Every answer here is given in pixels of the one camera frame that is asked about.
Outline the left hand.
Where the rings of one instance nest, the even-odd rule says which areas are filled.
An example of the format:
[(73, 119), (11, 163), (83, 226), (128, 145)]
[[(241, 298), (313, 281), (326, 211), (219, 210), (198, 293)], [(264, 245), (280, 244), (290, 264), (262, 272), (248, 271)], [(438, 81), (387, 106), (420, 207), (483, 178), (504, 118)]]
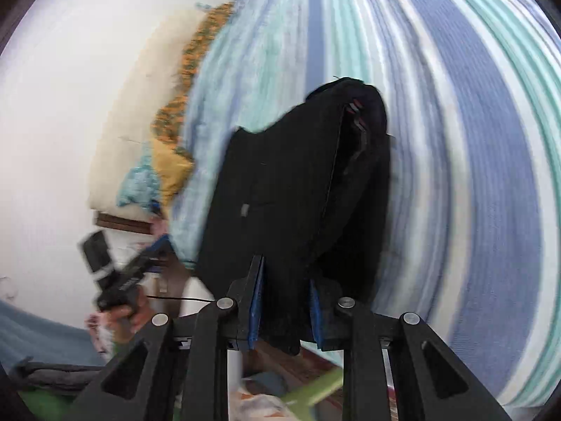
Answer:
[(104, 321), (113, 332), (113, 339), (118, 344), (125, 344), (150, 321), (154, 311), (142, 286), (137, 289), (137, 310), (128, 305), (115, 307), (104, 312)]

